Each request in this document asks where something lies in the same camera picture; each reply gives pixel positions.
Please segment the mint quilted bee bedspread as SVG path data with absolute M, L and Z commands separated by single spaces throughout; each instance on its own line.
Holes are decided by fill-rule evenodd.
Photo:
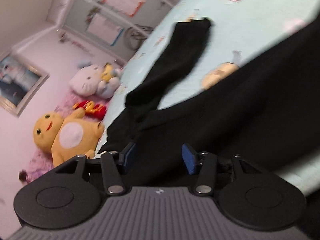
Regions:
M 144 81 L 178 22 L 208 19 L 210 36 L 193 69 L 167 89 L 159 109 L 210 89 L 316 18 L 319 0 L 181 0 L 125 66 L 105 123 L 109 127 L 125 109 L 127 94 Z

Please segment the black trousers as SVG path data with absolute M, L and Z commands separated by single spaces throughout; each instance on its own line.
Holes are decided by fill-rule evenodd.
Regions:
M 131 185 L 186 181 L 182 145 L 241 155 L 275 171 L 319 147 L 319 19 L 213 87 L 165 109 L 167 89 L 190 73 L 207 45 L 208 19 L 178 22 L 144 81 L 107 129 L 101 152 L 136 145 Z

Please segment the white cat plush toy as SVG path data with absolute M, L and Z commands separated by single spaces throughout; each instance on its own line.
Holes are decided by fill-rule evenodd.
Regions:
M 96 95 L 111 98 L 120 86 L 122 69 L 107 63 L 104 66 L 92 64 L 79 70 L 70 80 L 69 86 L 76 94 L 88 97 Z

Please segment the red small plush toy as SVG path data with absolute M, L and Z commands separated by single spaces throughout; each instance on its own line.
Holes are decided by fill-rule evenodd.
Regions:
M 88 101 L 88 100 L 76 103 L 73 106 L 73 109 L 79 109 L 79 108 L 83 108 L 85 110 L 85 116 L 98 119 L 100 121 L 103 120 L 107 112 L 107 108 L 105 105 L 100 103 L 95 103 L 94 101 Z

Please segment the grey sliding wardrobe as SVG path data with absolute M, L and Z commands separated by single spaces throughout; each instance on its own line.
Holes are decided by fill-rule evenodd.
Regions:
M 179 1 L 146 0 L 135 16 L 129 17 L 102 0 L 53 0 L 47 21 L 114 55 L 118 61 L 127 62 Z M 124 28 L 114 46 L 86 31 L 95 14 Z

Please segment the yellow plush toy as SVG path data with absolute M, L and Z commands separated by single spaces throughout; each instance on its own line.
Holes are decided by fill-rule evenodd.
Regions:
M 52 154 L 54 167 L 76 155 L 94 158 L 105 126 L 101 122 L 87 121 L 84 117 L 85 110 L 79 108 L 65 118 L 55 112 L 47 113 L 35 123 L 33 140 L 43 152 Z

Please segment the blue framed paper poster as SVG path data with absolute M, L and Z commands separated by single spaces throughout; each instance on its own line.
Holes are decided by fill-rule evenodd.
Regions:
M 101 14 L 95 14 L 86 31 L 107 44 L 114 46 L 124 28 Z

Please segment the framed wall picture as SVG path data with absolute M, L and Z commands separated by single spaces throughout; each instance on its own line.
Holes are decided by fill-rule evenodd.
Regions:
M 1 54 L 1 107 L 20 116 L 48 77 L 49 73 L 11 50 Z

